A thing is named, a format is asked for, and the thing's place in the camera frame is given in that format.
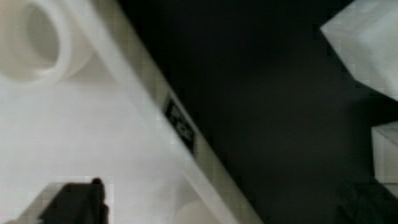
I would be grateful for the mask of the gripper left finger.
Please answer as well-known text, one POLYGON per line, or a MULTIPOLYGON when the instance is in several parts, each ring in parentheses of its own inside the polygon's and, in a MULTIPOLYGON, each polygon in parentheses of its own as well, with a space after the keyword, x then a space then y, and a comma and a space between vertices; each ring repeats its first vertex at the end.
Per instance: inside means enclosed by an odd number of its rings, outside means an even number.
POLYGON ((109 224, 106 184, 100 178, 90 183, 68 183, 40 215, 42 224, 109 224))

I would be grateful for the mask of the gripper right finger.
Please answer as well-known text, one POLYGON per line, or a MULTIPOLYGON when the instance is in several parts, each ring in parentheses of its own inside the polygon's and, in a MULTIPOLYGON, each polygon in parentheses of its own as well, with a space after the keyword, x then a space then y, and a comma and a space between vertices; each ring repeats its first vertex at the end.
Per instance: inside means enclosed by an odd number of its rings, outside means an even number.
POLYGON ((338 188, 337 224, 398 224, 398 197, 379 182, 338 188))

